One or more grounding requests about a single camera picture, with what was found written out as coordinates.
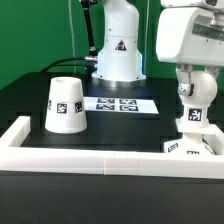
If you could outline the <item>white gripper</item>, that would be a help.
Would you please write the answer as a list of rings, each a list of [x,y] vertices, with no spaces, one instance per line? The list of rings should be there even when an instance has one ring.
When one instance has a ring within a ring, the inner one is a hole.
[[[207,66],[205,71],[214,78],[220,73],[217,66],[224,66],[224,29],[211,26],[212,17],[198,7],[166,8],[160,15],[156,54],[161,62],[179,63],[179,95],[193,94],[192,65]]]

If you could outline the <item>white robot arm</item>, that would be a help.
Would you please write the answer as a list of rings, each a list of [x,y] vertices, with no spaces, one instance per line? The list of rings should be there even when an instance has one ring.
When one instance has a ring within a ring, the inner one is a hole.
[[[213,73],[224,67],[224,0],[160,0],[160,4],[156,54],[161,62],[177,65],[178,93],[190,96],[193,66],[206,66]],[[137,9],[126,0],[103,0],[103,6],[104,46],[93,77],[111,86],[143,81]]]

